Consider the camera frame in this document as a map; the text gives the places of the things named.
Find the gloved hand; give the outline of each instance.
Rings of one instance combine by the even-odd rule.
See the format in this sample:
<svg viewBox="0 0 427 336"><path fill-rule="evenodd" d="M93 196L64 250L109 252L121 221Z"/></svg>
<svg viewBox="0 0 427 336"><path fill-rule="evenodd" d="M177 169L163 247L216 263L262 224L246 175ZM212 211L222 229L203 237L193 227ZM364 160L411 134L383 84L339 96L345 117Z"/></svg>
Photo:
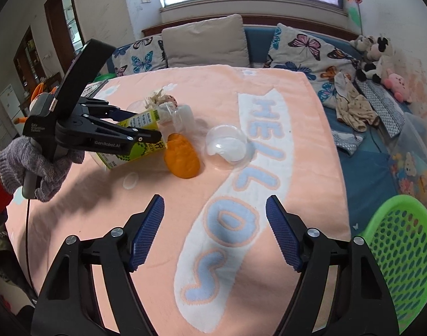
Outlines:
<svg viewBox="0 0 427 336"><path fill-rule="evenodd" d="M24 184L25 171L29 170L42 177L35 196L41 202L48 202L60 190L72 163L81 164L85 152L69 150L65 157L50 163L30 142L29 137L19 137L0 151L0 182L9 194Z"/></svg>

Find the metal bolt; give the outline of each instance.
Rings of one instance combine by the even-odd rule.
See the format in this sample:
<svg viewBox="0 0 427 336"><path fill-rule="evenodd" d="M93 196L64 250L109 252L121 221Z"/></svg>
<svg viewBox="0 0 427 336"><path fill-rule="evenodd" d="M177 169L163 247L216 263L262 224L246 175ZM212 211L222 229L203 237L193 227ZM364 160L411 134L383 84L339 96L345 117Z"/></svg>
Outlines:
<svg viewBox="0 0 427 336"><path fill-rule="evenodd" d="M74 244L76 242L76 236L75 235L71 235L71 236L68 236L67 238L66 238L66 244L67 245L72 245L72 244Z"/></svg>
<svg viewBox="0 0 427 336"><path fill-rule="evenodd" d="M359 236L354 237L354 242L356 243L356 245L364 245L364 239Z"/></svg>
<svg viewBox="0 0 427 336"><path fill-rule="evenodd" d="M320 232L317 228L309 228L307 230L307 234L311 237L318 237Z"/></svg>
<svg viewBox="0 0 427 336"><path fill-rule="evenodd" d="M123 229L122 228L114 228L111 230L111 236L112 237L119 237L123 235Z"/></svg>

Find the blue gripper pad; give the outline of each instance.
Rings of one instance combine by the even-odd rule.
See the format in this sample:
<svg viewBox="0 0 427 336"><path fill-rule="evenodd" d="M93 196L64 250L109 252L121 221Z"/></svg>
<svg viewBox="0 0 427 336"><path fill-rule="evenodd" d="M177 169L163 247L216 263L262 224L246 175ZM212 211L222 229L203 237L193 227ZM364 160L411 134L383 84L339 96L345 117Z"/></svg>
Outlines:
<svg viewBox="0 0 427 336"><path fill-rule="evenodd" d="M299 242L287 222L284 213L272 197L266 200L266 217L273 229L274 236L276 237L285 261L288 265L291 265L295 271L300 271L303 262L299 256Z"/></svg>
<svg viewBox="0 0 427 336"><path fill-rule="evenodd" d="M164 199L158 196L132 241L131 257L128 263L130 272L136 271L147 259L151 244L164 217L164 208Z"/></svg>

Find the white banner print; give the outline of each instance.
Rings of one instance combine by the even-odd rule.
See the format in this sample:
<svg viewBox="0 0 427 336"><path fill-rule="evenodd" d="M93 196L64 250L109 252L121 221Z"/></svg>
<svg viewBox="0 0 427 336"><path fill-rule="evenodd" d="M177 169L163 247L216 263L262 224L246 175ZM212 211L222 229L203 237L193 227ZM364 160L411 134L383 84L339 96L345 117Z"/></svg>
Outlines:
<svg viewBox="0 0 427 336"><path fill-rule="evenodd" d="M232 171L206 203L188 233L175 274L181 315L198 330L218 326L244 256L267 226L266 199L287 195L293 167L290 115L275 89L264 96L239 94L241 129L254 159Z"/></svg>

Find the butterfly pillow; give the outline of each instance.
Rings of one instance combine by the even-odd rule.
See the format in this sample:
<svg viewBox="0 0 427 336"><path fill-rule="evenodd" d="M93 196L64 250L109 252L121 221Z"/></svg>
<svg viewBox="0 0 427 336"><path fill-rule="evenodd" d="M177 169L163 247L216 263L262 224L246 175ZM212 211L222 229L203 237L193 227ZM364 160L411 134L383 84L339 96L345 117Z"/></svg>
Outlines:
<svg viewBox="0 0 427 336"><path fill-rule="evenodd" d="M352 81L358 63L322 39L278 24L264 67L304 73L322 104L335 108L335 75L343 72Z"/></svg>
<svg viewBox="0 0 427 336"><path fill-rule="evenodd" d="M116 49L112 61L118 77L167 68L162 35L153 35Z"/></svg>

